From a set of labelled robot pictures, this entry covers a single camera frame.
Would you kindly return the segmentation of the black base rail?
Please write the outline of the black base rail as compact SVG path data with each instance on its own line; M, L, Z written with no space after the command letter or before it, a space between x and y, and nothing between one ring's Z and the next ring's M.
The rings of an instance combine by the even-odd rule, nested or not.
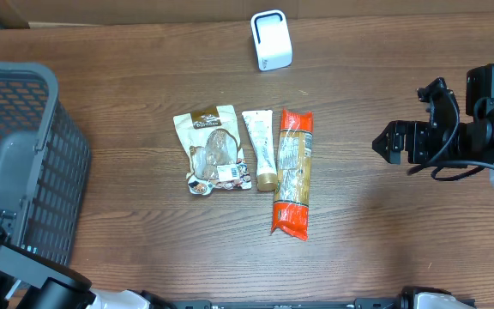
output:
M476 308L476 299L454 297L447 290L439 288L406 286L394 297L361 297L351 301L246 301L246 302L212 302L210 300L176 300L171 308L177 309L396 309L414 308L415 295L434 293L444 296L446 300L456 300L464 307Z

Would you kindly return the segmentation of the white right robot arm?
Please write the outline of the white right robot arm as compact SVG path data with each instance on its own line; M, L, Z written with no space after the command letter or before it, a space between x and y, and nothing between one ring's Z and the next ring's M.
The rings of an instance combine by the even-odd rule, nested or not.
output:
M462 110L453 90L438 77L417 91L426 105L426 122L395 120L372 142L372 148L389 164L398 164L406 152L413 175L426 168L431 177L442 180L443 169L457 169L447 177L458 181L487 170L494 189L494 64L467 72L466 107L472 122L461 122Z

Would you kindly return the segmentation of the white tube with gold cap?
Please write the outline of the white tube with gold cap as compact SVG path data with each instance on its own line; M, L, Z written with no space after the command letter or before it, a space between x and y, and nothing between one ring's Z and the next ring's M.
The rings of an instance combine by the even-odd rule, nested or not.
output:
M259 191L274 191L278 183L274 158L273 112L243 111L242 116L256 155L256 184Z

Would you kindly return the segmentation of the white barcode scanner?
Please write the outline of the white barcode scanner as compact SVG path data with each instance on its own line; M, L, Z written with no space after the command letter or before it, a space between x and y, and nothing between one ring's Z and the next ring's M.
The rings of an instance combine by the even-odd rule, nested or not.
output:
M254 14L250 26L260 71L277 70L292 63L292 42L281 10Z

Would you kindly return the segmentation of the orange pasta package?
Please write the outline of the orange pasta package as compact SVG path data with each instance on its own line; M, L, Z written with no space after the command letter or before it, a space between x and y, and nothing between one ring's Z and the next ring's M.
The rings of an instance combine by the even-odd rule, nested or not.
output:
M282 111L271 230L308 239L313 113Z

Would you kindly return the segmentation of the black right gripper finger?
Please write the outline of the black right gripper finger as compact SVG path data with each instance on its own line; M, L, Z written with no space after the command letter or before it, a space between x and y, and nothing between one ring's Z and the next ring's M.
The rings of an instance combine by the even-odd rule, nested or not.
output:
M401 152L394 151L390 149L378 150L378 154L380 154L384 160L386 160L389 164L400 165L401 164Z
M374 150L403 150L405 135L407 133L406 121L392 121L383 132L372 142Z

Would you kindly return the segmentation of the brown snack pouch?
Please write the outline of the brown snack pouch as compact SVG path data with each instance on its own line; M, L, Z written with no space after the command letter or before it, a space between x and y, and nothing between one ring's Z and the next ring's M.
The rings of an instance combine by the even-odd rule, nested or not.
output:
M244 158L234 106L211 106L173 118L189 158L187 185L194 195L214 190L249 190L252 180Z

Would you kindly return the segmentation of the grey plastic shopping basket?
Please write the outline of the grey plastic shopping basket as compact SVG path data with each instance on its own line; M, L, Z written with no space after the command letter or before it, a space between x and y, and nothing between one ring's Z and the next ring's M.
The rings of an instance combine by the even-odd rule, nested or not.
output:
M69 264L90 163L55 74L0 62L0 225L13 245Z

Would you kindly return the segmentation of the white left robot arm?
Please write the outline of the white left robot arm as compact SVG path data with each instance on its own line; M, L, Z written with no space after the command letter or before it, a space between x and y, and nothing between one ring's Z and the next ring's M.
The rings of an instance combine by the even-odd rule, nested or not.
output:
M85 276L12 245L0 224L0 308L22 284L28 285L19 308L171 308L177 306L147 291L105 292L92 288Z

